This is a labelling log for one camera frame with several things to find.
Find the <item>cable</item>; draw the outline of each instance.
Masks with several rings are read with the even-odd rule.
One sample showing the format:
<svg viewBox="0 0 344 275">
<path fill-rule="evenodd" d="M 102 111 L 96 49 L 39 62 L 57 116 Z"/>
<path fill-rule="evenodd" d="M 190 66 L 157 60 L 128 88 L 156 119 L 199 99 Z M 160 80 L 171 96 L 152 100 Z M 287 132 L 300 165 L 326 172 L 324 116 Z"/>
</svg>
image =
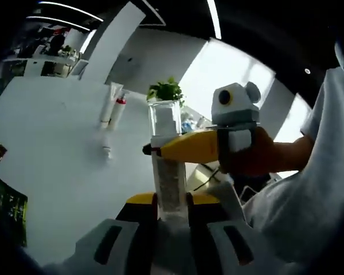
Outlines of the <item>cable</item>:
<svg viewBox="0 0 344 275">
<path fill-rule="evenodd" d="M 196 191 L 196 190 L 200 189 L 201 187 L 203 187 L 204 185 L 206 185 L 208 182 L 210 182 L 210 180 L 211 180 L 218 172 L 219 172 L 219 167 L 216 168 L 216 169 L 214 170 L 214 172 L 212 173 L 212 175 L 209 177 L 209 179 L 208 179 L 206 182 L 204 182 L 202 185 L 199 185 L 198 187 L 196 187 L 193 191 Z"/>
</svg>

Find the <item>white pillar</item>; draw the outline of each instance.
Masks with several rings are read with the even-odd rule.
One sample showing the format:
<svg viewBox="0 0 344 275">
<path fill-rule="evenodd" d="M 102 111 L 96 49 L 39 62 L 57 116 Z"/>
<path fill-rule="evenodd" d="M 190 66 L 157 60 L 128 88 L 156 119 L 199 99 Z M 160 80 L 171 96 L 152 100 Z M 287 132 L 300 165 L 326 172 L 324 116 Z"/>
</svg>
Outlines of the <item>white pillar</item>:
<svg viewBox="0 0 344 275">
<path fill-rule="evenodd" d="M 105 83 L 118 55 L 144 17 L 133 3 L 127 3 L 99 39 L 81 79 Z"/>
</svg>

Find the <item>person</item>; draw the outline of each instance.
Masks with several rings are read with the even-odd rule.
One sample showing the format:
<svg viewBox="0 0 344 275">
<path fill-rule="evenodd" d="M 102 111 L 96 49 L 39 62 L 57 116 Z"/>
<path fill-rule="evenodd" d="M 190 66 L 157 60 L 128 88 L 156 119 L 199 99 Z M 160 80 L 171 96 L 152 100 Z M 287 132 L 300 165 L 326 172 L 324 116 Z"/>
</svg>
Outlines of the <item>person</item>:
<svg viewBox="0 0 344 275">
<path fill-rule="evenodd" d="M 299 170 L 244 205 L 248 223 L 287 262 L 310 264 L 326 248 L 344 214 L 344 46 L 329 69 L 311 115 L 294 143 L 274 143 L 263 128 L 256 143 L 221 162 L 223 172 L 262 175 Z"/>
<path fill-rule="evenodd" d="M 58 51 L 61 49 L 65 42 L 65 30 L 61 29 L 60 33 L 55 35 L 50 42 L 50 48 L 47 51 L 49 56 L 58 56 Z"/>
</svg>

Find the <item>ceiling light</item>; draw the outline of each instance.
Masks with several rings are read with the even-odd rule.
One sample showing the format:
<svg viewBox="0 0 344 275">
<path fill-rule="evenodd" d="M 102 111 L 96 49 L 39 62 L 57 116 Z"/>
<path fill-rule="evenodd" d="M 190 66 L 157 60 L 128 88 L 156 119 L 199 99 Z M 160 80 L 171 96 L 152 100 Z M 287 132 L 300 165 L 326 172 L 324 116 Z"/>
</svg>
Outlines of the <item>ceiling light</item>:
<svg viewBox="0 0 344 275">
<path fill-rule="evenodd" d="M 216 7 L 214 0 L 208 0 L 208 6 L 209 6 L 210 14 L 212 15 L 213 26 L 214 26 L 214 31 L 216 33 L 216 38 L 222 39 L 222 36 L 220 33 L 220 27 L 219 27 L 217 7 Z"/>
<path fill-rule="evenodd" d="M 90 29 L 88 29 L 87 27 L 82 27 L 80 25 L 74 24 L 74 23 L 70 23 L 68 21 L 64 21 L 64 20 L 60 20 L 60 19 L 55 19 L 55 18 L 51 18 L 51 17 L 44 17 L 44 16 L 27 16 L 27 19 L 45 19 L 45 20 L 52 20 L 52 21 L 57 21 L 60 23 L 65 23 L 65 24 L 69 24 L 72 25 L 74 27 L 78 27 L 81 28 L 83 30 L 87 30 L 88 32 L 90 31 Z"/>
<path fill-rule="evenodd" d="M 103 22 L 102 18 L 99 18 L 99 17 L 97 17 L 97 16 L 95 16 L 95 15 L 93 15 L 91 13 L 87 13 L 84 10 L 77 9 L 76 7 L 72 7 L 72 6 L 68 6 L 68 5 L 60 4 L 60 3 L 55 3 L 55 2 L 48 2 L 48 1 L 41 1 L 38 4 L 47 4 L 47 5 L 55 5 L 55 6 L 60 6 L 60 7 L 67 7 L 68 9 L 79 11 L 80 13 L 84 13 L 84 14 L 90 16 L 90 17 L 96 18 L 97 20 Z"/>
<path fill-rule="evenodd" d="M 92 30 L 92 31 L 88 34 L 88 36 L 86 37 L 86 39 L 85 39 L 83 45 L 82 45 L 81 48 L 80 48 L 80 52 L 81 52 L 81 53 L 84 53 L 84 52 L 85 52 L 85 50 L 87 49 L 87 47 L 88 47 L 88 45 L 89 45 L 90 41 L 92 40 L 92 38 L 93 38 L 93 36 L 94 36 L 95 33 L 96 33 L 96 30 Z"/>
</svg>

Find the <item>table surface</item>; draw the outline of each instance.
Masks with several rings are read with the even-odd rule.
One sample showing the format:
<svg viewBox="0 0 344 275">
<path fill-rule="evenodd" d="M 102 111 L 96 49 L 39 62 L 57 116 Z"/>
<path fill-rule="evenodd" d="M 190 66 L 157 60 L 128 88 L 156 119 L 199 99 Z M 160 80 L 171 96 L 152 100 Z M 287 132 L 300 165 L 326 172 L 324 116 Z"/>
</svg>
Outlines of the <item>table surface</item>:
<svg viewBox="0 0 344 275">
<path fill-rule="evenodd" d="M 130 94 L 111 161 L 99 115 L 109 87 L 58 77 L 15 77 L 0 98 L 0 178 L 28 197 L 28 253 L 41 265 L 71 256 L 75 243 L 115 218 L 126 200 L 155 190 L 145 95 Z"/>
<path fill-rule="evenodd" d="M 23 58 L 23 57 L 17 57 L 17 56 L 8 56 L 3 60 L 3 62 L 10 62 L 10 61 L 21 61 L 21 60 L 40 60 L 40 61 L 49 61 L 49 62 L 56 62 L 61 64 L 68 64 L 73 66 L 76 63 L 75 58 L 72 57 L 61 57 L 61 56 L 48 56 L 45 54 L 39 54 L 36 56 L 32 56 L 31 58 Z"/>
</svg>

